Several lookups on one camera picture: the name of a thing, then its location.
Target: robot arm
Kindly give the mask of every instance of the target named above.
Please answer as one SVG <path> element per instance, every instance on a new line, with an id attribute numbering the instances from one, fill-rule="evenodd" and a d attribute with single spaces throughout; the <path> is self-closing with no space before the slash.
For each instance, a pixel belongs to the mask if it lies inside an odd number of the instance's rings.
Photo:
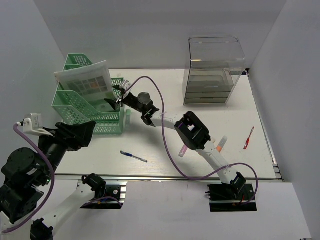
<path id="1" fill-rule="evenodd" d="M 183 119 L 187 118 L 188 116 L 192 116 L 194 118 L 197 118 L 193 112 L 189 111 L 184 115 Z M 200 156 L 202 156 L 209 163 L 209 165 L 214 170 L 217 170 L 223 166 L 229 165 L 227 160 L 217 151 L 213 142 L 207 141 L 206 144 L 203 146 L 204 147 L 203 149 L 195 148 L 194 145 L 192 143 L 190 143 L 190 141 L 188 140 L 188 137 L 186 137 L 188 135 L 188 132 L 190 132 L 190 134 L 192 133 L 192 130 L 190 130 L 190 129 L 192 129 L 194 127 L 194 124 L 191 124 L 188 127 L 186 127 L 186 125 L 184 125 L 184 122 L 190 123 L 190 119 L 188 118 L 189 121 L 188 120 L 185 121 L 183 119 L 180 120 L 180 119 L 181 118 L 178 117 L 177 114 L 166 113 L 164 115 L 164 127 L 168 128 L 168 129 L 172 129 L 172 130 L 177 130 L 177 132 L 180 133 L 179 135 L 181 136 L 181 138 L 182 139 L 185 138 L 185 140 L 183 142 L 185 144 L 187 143 L 186 146 L 192 150 L 195 150 Z M 157 112 L 151 118 L 151 121 L 155 127 L 161 127 L 162 126 L 162 114 Z M 231 182 L 234 181 L 238 176 L 237 171 L 233 167 L 228 167 L 228 168 L 222 169 L 217 174 L 218 174 L 221 182 L 224 184 L 231 184 Z"/>
<path id="2" fill-rule="evenodd" d="M 27 115 L 22 123 L 25 133 L 39 136 L 38 148 L 54 171 L 67 151 L 78 151 L 89 145 L 96 125 L 94 121 L 75 125 L 58 122 L 56 129 L 43 128 L 41 116 L 35 113 Z M 32 224 L 30 219 L 44 195 L 37 187 L 48 185 L 51 180 L 49 167 L 41 156 L 30 148 L 19 148 L 9 156 L 1 172 L 5 175 L 4 185 L 0 187 L 2 240 L 51 239 L 52 230 L 56 233 L 76 209 L 95 196 L 101 197 L 106 190 L 101 177 L 95 174 L 86 177 L 82 180 L 85 185 L 82 184 L 52 215 L 45 217 L 47 227 L 43 220 Z M 90 192 L 84 191 L 88 186 L 91 187 Z M 25 224 L 20 228 L 9 230 L 22 222 Z"/>
<path id="3" fill-rule="evenodd" d="M 142 114 L 141 119 L 148 126 L 161 127 L 162 113 L 154 106 L 149 93 L 141 92 L 138 97 L 130 92 L 130 82 L 124 80 L 120 86 L 114 87 L 121 91 L 121 96 L 116 100 L 105 99 L 114 109 L 125 104 Z M 211 142 L 209 130 L 200 119 L 191 111 L 183 117 L 177 114 L 164 113 L 163 125 L 165 128 L 176 130 L 183 143 L 191 150 L 198 152 L 214 169 L 228 166 L 228 162 L 216 150 Z M 227 167 L 219 171 L 218 176 L 226 187 L 238 195 L 246 184 L 246 179 L 233 167 Z"/>

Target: red pen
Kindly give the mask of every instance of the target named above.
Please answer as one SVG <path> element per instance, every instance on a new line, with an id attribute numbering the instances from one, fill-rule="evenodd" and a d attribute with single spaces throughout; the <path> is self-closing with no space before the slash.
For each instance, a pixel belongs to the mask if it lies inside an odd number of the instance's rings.
<path id="1" fill-rule="evenodd" d="M 254 129 L 255 129 L 255 127 L 253 127 L 253 128 L 251 129 L 250 135 L 249 135 L 248 139 L 246 140 L 243 149 L 247 149 L 247 147 L 248 147 L 248 145 L 249 145 L 249 141 L 250 141 L 251 134 L 254 132 Z"/>

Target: clear plastic box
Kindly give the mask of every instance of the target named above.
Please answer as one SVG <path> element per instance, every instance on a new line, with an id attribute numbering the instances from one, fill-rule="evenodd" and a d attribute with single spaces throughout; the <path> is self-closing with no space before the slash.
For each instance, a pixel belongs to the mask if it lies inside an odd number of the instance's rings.
<path id="1" fill-rule="evenodd" d="M 244 71 L 245 54 L 234 36 L 189 38 L 183 104 L 225 104 Z"/>

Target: purple cable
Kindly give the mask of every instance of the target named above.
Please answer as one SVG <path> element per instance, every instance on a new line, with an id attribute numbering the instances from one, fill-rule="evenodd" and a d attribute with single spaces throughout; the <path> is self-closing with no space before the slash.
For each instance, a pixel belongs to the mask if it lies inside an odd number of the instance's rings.
<path id="1" fill-rule="evenodd" d="M 13 130 L 20 136 L 22 137 L 28 144 L 30 144 L 34 150 L 37 151 L 37 153 L 40 155 L 40 157 L 44 160 L 44 162 L 47 164 L 49 170 L 50 170 L 50 174 L 51 174 L 51 185 L 50 185 L 50 188 L 49 188 L 49 191 L 47 193 L 47 195 L 45 196 L 43 202 L 25 219 L 23 220 L 21 223 L 19 223 L 18 225 L 14 226 L 14 227 L 11 227 L 11 228 L 8 228 L 6 230 L 4 230 L 2 233 L 3 234 L 8 234 L 8 233 L 11 233 L 19 228 L 21 228 L 24 224 L 26 224 L 29 220 L 32 219 L 32 217 L 37 213 L 39 212 L 39 210 L 46 204 L 46 202 L 48 201 L 53 189 L 54 189 L 54 185 L 55 185 L 55 170 L 54 168 L 52 167 L 50 161 L 48 160 L 48 158 L 46 157 L 46 155 L 40 150 L 40 148 L 38 148 L 38 146 L 30 139 L 28 138 L 23 132 L 19 131 L 18 130 L 18 123 L 16 123 L 14 126 L 13 126 Z"/>
<path id="2" fill-rule="evenodd" d="M 116 199 L 116 198 L 114 198 L 112 196 L 105 196 L 105 197 L 100 197 L 98 199 L 93 199 L 93 200 L 87 202 L 86 204 L 84 204 L 82 207 L 88 206 L 88 205 L 90 205 L 90 204 L 92 204 L 94 202 L 98 202 L 98 201 L 101 201 L 101 200 L 108 200 L 108 199 L 112 199 L 113 201 L 116 201 L 120 205 L 120 207 L 122 207 L 122 203 L 119 202 L 118 199 Z"/>
<path id="3" fill-rule="evenodd" d="M 250 168 L 253 173 L 254 173 L 254 176 L 255 176 L 255 182 L 256 182 L 256 185 L 255 185 L 255 190 L 254 190 L 254 193 L 253 193 L 253 196 L 246 202 L 244 203 L 241 203 L 241 205 L 246 205 L 248 203 L 250 203 L 256 196 L 257 192 L 258 192 L 258 175 L 256 173 L 256 171 L 248 164 L 246 163 L 243 163 L 243 162 L 237 162 L 237 163 L 233 163 L 233 164 L 229 164 L 228 166 L 222 166 L 220 168 L 218 168 L 217 170 L 215 170 L 214 172 L 206 175 L 206 176 L 203 176 L 203 177 L 190 177 L 190 176 L 187 176 L 185 175 L 180 169 L 179 167 L 177 166 L 177 164 L 175 163 L 175 161 L 173 160 L 173 158 L 171 157 L 171 154 L 169 152 L 169 149 L 168 149 L 168 145 L 167 145 L 167 141 L 166 141 L 166 136 L 165 136 L 165 117 L 164 117 L 164 113 L 165 113 L 165 101 L 164 101 L 164 98 L 160 92 L 160 89 L 158 88 L 157 84 L 155 83 L 155 81 L 153 81 L 150 77 L 148 76 L 141 76 L 139 77 L 137 80 L 134 81 L 134 83 L 125 91 L 129 91 L 140 79 L 143 79 L 143 78 L 147 78 L 149 79 L 153 85 L 155 86 L 155 88 L 157 89 L 159 95 L 160 95 L 160 98 L 161 98 L 161 102 L 162 102 L 162 117 L 161 117 L 161 128 L 162 128 L 162 138 L 163 138 L 163 143 L 164 143 L 164 147 L 165 147 L 165 151 L 171 161 L 171 163 L 173 164 L 173 166 L 175 167 L 175 169 L 183 176 L 185 177 L 186 179 L 188 180 L 191 180 L 191 181 L 198 181 L 198 180 L 205 180 L 207 178 L 209 178 L 210 176 L 216 174 L 217 172 L 227 168 L 227 167 L 232 167 L 232 166 L 236 166 L 236 165 L 243 165 L 243 166 L 247 166 L 248 168 Z"/>

